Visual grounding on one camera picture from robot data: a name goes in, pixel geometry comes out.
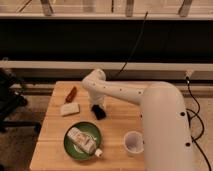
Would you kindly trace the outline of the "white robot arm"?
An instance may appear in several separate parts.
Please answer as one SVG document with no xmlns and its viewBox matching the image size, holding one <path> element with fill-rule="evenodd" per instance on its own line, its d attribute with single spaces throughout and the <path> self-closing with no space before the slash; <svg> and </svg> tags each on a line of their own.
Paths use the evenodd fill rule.
<svg viewBox="0 0 213 171">
<path fill-rule="evenodd" d="M 108 95 L 140 107 L 146 171 L 196 171 L 184 98 L 173 84 L 131 87 L 107 81 L 104 71 L 95 69 L 82 86 L 91 104 L 102 104 Z"/>
</svg>

